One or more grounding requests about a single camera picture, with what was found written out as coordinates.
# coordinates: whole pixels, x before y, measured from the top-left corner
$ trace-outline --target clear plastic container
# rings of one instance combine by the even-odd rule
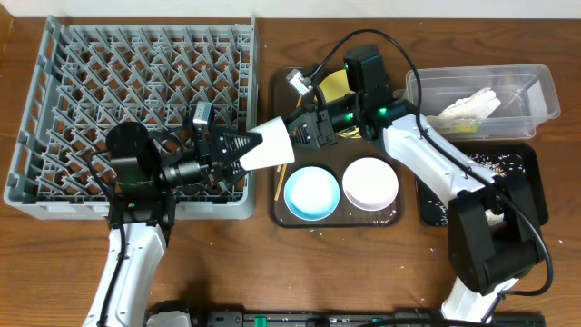
[[[419,69],[421,112],[438,116],[458,99],[484,87],[496,92],[501,105],[485,119],[444,120],[429,117],[430,124],[452,141],[513,140],[535,136],[537,126],[557,118],[561,109],[553,77],[542,64]],[[413,72],[406,77],[406,96],[418,103]]]

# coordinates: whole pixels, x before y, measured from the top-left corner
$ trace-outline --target green connector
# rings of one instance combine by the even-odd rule
[[[254,318],[254,327],[266,327],[266,317]]]

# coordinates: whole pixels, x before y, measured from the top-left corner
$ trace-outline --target gray dish rack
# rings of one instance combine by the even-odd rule
[[[258,31],[250,25],[71,25],[48,17],[10,165],[5,202],[37,219],[103,219],[109,203],[84,158],[125,122],[178,127],[198,101],[215,124],[256,125]],[[93,165],[115,178],[104,156]],[[245,219],[256,174],[221,192],[176,189],[177,219]]]

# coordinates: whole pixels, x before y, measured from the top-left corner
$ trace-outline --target black tray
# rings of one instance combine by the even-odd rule
[[[538,221],[541,225],[548,221],[547,203],[538,169],[535,150],[527,144],[507,143],[456,143],[462,153],[479,164],[497,165],[507,175],[523,174],[531,185]],[[429,226],[446,226],[448,210],[438,197],[419,179],[416,178],[420,218]]]

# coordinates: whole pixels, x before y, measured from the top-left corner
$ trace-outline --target wooden table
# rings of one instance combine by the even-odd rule
[[[70,24],[201,24],[248,20],[63,19]],[[541,167],[550,219],[543,234],[556,279],[536,298],[508,298],[500,310],[542,312],[550,326],[581,321],[581,22],[449,19],[260,19],[261,102],[285,66],[320,61],[348,32],[373,27],[395,37],[422,67],[545,64],[561,104],[557,120],[529,141]],[[0,172],[12,157],[44,19],[17,18],[0,70]],[[374,35],[344,46],[379,43],[396,87],[408,66]],[[338,64],[341,55],[333,62]],[[284,230],[267,214],[266,173],[256,213],[245,221],[178,222],[155,274],[150,302],[180,298],[202,308],[243,305],[262,311],[385,312],[437,309],[455,275],[447,230],[419,222],[413,175],[403,172],[405,214],[390,228]],[[108,247],[104,222],[38,221],[0,204],[0,325],[78,326],[93,301]],[[545,280],[539,265],[518,289]]]

